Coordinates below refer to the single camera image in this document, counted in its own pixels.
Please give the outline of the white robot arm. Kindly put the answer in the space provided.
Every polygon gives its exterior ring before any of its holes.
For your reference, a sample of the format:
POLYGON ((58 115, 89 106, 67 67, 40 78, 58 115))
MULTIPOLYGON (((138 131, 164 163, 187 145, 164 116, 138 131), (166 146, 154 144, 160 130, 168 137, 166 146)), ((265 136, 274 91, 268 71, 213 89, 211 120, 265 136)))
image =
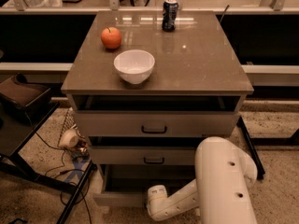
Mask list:
POLYGON ((197 207, 201 224, 257 224, 248 188, 257 179, 253 159, 230 141, 208 137, 195 151, 195 179, 172 195, 149 188, 147 209, 163 221, 197 207))

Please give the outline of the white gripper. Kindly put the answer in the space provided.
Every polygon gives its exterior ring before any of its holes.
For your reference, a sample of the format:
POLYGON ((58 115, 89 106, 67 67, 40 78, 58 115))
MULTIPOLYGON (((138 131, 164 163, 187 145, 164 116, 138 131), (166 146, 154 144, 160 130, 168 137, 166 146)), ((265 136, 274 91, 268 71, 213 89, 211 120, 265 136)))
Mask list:
POLYGON ((156 214, 165 208, 167 191, 164 185, 156 185, 148 189, 147 209, 150 214, 156 214))

